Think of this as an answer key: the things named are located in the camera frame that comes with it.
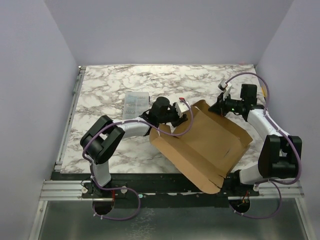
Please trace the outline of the brown cardboard box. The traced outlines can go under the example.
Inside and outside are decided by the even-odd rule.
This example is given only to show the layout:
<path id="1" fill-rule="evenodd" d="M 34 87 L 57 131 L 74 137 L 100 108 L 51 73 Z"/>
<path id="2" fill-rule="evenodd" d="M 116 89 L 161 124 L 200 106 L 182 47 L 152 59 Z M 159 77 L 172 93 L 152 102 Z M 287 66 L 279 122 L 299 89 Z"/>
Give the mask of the brown cardboard box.
<path id="1" fill-rule="evenodd" d="M 149 141 L 200 191 L 217 194 L 253 139 L 233 121 L 210 112 L 204 99 L 191 108 L 193 121 L 179 125 L 173 135 L 161 124 L 161 131 L 150 131 Z"/>

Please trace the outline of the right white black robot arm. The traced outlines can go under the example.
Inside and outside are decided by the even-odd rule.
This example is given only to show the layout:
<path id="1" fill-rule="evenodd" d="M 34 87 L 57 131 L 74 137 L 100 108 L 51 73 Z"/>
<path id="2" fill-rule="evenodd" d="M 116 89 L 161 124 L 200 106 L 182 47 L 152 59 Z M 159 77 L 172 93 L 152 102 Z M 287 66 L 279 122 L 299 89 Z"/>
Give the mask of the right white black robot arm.
<path id="1" fill-rule="evenodd" d="M 301 175 L 302 139 L 283 131 L 270 117 L 267 108 L 257 103 L 257 86 L 242 84 L 240 99 L 232 99 L 230 83 L 218 86 L 221 94 L 209 112 L 225 117 L 227 113 L 240 115 L 257 131 L 264 141 L 258 162 L 238 171 L 238 178 L 230 182 L 229 189 L 240 196 L 248 185 L 275 182 L 282 185 L 296 183 Z"/>

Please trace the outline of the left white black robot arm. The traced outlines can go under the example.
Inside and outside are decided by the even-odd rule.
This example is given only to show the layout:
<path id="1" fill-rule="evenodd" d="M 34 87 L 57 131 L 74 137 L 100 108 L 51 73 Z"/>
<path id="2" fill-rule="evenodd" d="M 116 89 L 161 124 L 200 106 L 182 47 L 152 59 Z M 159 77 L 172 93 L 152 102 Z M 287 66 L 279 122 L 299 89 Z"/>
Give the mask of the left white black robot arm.
<path id="1" fill-rule="evenodd" d="M 182 133 L 174 134 L 160 129 L 161 124 L 170 123 L 173 127 L 178 127 L 186 122 L 187 112 L 190 113 L 191 120 Z M 191 129 L 193 121 L 191 106 L 183 97 L 171 104 L 169 99 L 160 96 L 150 109 L 132 119 L 115 122 L 107 115 L 101 116 L 80 140 L 80 146 L 83 149 L 82 157 L 89 162 L 94 193 L 101 198 L 110 193 L 109 182 L 112 178 L 108 161 L 123 139 L 148 136 L 151 129 L 165 135 L 179 137 Z"/>

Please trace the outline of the clear plastic screw organizer box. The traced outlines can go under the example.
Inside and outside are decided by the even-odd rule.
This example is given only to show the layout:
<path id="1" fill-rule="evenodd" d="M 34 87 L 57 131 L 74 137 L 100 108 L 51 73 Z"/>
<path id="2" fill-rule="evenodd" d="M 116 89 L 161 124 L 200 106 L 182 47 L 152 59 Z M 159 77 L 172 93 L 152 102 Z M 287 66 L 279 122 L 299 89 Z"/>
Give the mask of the clear plastic screw organizer box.
<path id="1" fill-rule="evenodd" d="M 125 93 L 123 106 L 123 120 L 139 117 L 150 108 L 150 95 L 143 91 L 128 91 Z"/>

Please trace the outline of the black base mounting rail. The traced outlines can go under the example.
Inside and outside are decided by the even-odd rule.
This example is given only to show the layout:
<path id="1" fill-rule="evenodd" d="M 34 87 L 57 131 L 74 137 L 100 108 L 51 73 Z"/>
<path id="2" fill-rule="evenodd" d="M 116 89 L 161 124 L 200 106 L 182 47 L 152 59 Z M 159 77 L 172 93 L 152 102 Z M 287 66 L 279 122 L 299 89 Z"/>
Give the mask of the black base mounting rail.
<path id="1" fill-rule="evenodd" d="M 252 185 L 236 183 L 231 174 L 218 193 L 204 193 L 181 173 L 113 173 L 105 190 L 92 181 L 81 182 L 82 198 L 98 208 L 227 208 L 229 200 L 259 196 Z"/>

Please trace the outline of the aluminium extrusion frame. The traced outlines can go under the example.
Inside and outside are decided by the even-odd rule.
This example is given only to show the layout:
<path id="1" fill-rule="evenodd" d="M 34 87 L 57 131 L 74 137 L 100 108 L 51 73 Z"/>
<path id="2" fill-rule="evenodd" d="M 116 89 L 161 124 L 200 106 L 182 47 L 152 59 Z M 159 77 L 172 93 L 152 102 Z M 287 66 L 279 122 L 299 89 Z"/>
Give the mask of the aluminium extrusion frame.
<path id="1" fill-rule="evenodd" d="M 62 137 L 59 151 L 56 157 L 56 161 L 54 164 L 53 172 L 51 174 L 52 176 L 61 175 L 60 172 L 62 169 L 62 165 L 63 165 L 63 161 L 64 161 L 64 157 L 65 157 L 65 153 L 66 153 L 66 149 L 69 141 L 69 135 L 71 132 L 72 122 L 74 119 L 76 106 L 80 96 L 80 91 L 81 91 L 85 72 L 86 72 L 86 67 L 80 66 L 79 73 L 76 78 L 75 86 L 73 89 L 73 98 L 71 102 L 70 111 L 67 117 L 67 122 L 63 132 L 63 137 Z M 49 202 L 69 201 L 69 200 L 74 201 L 78 199 L 78 197 L 80 196 L 80 190 L 78 188 L 74 190 L 74 192 L 76 193 L 75 195 L 70 195 L 70 196 L 68 195 L 73 191 L 70 188 L 73 183 L 74 183 L 73 180 L 58 180 L 58 181 L 44 180 L 43 181 L 36 214 L 35 214 L 32 228 L 29 234 L 30 240 L 39 239 Z"/>

